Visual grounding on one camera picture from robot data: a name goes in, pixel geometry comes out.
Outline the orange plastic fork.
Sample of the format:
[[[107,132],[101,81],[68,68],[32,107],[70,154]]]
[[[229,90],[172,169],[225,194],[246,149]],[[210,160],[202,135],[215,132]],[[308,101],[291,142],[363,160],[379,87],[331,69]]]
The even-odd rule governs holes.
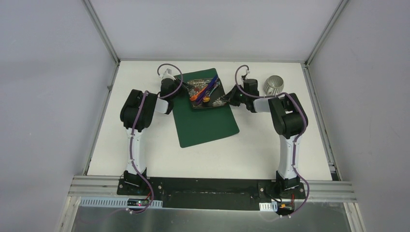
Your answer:
[[[197,94],[193,95],[190,97],[190,101],[196,101],[200,96],[206,93],[206,91],[209,89],[210,85],[207,85],[204,87],[201,91],[199,91]]]

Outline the grey ribbed mug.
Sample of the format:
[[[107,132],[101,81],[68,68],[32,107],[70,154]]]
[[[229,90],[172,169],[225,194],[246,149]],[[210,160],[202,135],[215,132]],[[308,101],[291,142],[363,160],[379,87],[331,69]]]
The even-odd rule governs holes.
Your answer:
[[[263,86],[266,96],[275,96],[284,89],[284,80],[278,75],[272,75],[266,79]]]

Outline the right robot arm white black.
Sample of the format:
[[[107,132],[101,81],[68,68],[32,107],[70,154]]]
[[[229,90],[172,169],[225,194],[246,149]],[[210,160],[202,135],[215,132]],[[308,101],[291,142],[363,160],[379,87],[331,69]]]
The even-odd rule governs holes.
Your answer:
[[[257,84],[255,79],[246,80],[243,85],[235,85],[221,99],[233,106],[244,104],[252,113],[270,113],[280,139],[280,158],[275,182],[265,192],[287,198],[300,184],[299,146],[308,126],[308,118],[296,94],[262,97],[258,95]]]

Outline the black floral square plate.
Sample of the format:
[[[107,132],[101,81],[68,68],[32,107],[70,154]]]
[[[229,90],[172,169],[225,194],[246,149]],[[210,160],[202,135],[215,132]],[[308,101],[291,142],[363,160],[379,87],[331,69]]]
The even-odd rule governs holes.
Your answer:
[[[192,109],[217,108],[228,103],[218,75],[213,78],[189,80],[187,91]]]

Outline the purple metallic fork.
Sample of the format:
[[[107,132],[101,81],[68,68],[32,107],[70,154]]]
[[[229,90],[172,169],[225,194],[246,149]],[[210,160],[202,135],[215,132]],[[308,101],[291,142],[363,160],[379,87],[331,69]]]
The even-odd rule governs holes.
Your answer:
[[[213,87],[210,89],[211,94],[214,92],[214,90],[215,90],[219,85],[220,85],[220,81],[217,81],[217,82],[213,85]]]

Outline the blue plastic knife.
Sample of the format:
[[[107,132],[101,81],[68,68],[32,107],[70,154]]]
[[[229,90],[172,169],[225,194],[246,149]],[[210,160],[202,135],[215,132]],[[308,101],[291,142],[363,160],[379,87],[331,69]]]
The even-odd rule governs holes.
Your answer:
[[[208,84],[207,86],[204,88],[203,91],[201,91],[201,93],[197,96],[195,103],[199,104],[203,98],[206,96],[206,93],[211,89],[211,87],[214,86],[214,84],[218,81],[219,77],[218,75],[216,75]]]

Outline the green placemat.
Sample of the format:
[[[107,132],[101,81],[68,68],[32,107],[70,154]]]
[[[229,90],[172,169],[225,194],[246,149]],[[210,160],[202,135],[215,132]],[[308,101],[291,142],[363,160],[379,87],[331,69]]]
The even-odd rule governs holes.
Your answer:
[[[215,68],[183,74],[184,83],[195,89],[190,92],[181,89],[173,99],[172,112],[181,148],[227,138],[240,132],[229,105],[212,105],[218,97],[225,95],[222,84],[211,94],[208,108],[189,100],[217,75]]]

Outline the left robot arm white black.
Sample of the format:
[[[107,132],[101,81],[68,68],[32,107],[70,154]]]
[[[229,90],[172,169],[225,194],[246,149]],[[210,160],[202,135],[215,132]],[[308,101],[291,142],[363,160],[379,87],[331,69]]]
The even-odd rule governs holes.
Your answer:
[[[171,113],[173,98],[182,87],[183,81],[174,77],[163,79],[157,94],[132,89],[121,108],[120,121],[126,129],[129,145],[129,160],[123,173],[122,185],[135,195],[146,194],[149,190],[146,177],[146,131],[155,112],[165,115]]]

